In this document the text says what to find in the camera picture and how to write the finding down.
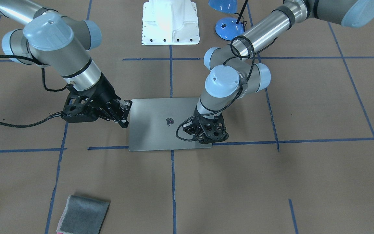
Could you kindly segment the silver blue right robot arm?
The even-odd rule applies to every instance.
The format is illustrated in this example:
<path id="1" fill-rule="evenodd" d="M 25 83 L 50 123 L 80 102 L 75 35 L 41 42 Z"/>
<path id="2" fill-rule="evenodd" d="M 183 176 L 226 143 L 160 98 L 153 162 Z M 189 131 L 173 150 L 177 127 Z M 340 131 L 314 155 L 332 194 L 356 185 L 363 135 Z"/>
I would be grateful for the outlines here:
<path id="1" fill-rule="evenodd" d="M 0 15 L 24 25 L 2 40 L 4 55 L 24 65 L 52 66 L 69 90 L 63 110 L 25 128 L 61 117 L 68 123 L 102 118 L 127 128 L 132 105 L 122 100 L 89 55 L 102 42 L 100 28 L 90 20 L 77 21 L 32 0 L 0 0 Z"/>

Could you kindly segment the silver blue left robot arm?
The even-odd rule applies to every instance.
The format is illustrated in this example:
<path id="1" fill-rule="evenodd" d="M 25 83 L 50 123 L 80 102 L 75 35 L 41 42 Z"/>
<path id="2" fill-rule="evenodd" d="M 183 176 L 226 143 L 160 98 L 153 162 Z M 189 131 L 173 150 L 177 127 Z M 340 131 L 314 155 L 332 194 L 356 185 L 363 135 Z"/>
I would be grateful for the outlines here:
<path id="1" fill-rule="evenodd" d="M 265 89 L 269 68 L 255 63 L 257 54 L 295 24 L 316 18 L 343 27 L 360 28 L 374 18 L 374 0 L 285 0 L 248 31 L 204 56 L 210 71 L 192 117 L 180 127 L 201 144 L 223 142 L 229 135 L 222 111 L 235 100 Z"/>

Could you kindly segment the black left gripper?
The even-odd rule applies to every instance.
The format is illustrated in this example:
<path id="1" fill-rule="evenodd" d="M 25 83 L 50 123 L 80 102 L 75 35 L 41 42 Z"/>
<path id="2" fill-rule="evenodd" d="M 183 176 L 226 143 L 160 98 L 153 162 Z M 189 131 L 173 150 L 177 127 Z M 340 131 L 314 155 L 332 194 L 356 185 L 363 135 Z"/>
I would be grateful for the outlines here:
<path id="1" fill-rule="evenodd" d="M 196 117 L 193 119 L 195 130 L 193 139 L 199 143 L 217 143 L 225 141 L 225 122 L 222 114 L 213 119 Z"/>

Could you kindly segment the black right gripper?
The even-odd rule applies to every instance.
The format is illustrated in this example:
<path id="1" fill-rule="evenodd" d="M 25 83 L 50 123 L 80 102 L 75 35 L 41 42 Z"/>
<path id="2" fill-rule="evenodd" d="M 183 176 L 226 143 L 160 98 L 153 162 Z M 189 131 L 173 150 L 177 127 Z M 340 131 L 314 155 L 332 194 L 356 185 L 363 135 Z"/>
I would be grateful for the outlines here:
<path id="1" fill-rule="evenodd" d="M 99 118 L 114 121 L 124 129 L 129 126 L 127 118 L 132 101 L 122 100 L 117 96 L 113 86 L 103 73 L 97 83 L 86 90 L 86 95 L 90 97 L 89 105 L 97 109 Z"/>

